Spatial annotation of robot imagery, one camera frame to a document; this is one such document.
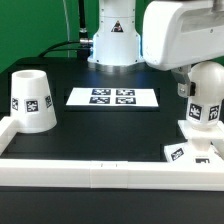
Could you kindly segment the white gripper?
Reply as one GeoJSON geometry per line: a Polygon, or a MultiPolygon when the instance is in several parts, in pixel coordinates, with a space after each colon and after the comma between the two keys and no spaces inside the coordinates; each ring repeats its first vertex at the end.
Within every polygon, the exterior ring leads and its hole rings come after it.
{"type": "Polygon", "coordinates": [[[172,69],[180,97],[194,96],[190,64],[224,56],[224,0],[152,1],[143,17],[142,46],[150,67],[172,69]]]}

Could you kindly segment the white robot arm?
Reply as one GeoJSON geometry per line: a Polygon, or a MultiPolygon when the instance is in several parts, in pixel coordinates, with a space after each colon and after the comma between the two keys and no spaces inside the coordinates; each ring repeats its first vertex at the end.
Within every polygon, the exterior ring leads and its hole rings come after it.
{"type": "Polygon", "coordinates": [[[89,66],[127,71],[145,62],[171,70],[179,95],[192,94],[188,78],[195,63],[224,56],[224,0],[153,0],[135,29],[136,0],[99,0],[99,29],[89,66]]]}

